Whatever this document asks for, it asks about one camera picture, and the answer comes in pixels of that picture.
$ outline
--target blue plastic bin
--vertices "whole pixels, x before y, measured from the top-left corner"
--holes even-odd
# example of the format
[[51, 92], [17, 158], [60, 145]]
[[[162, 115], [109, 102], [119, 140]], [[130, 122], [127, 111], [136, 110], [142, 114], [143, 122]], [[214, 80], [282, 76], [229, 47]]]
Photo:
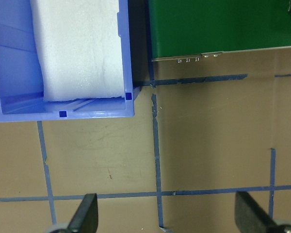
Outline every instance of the blue plastic bin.
[[128, 0], [119, 9], [126, 97], [43, 102], [30, 0], [0, 0], [0, 122], [132, 117], [139, 89], [132, 85]]

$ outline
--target white foam block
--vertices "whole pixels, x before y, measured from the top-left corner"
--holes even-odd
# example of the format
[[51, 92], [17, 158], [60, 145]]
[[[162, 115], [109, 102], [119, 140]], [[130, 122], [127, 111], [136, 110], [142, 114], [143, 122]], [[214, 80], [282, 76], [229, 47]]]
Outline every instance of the white foam block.
[[44, 101], [124, 96], [118, 0], [31, 0]]

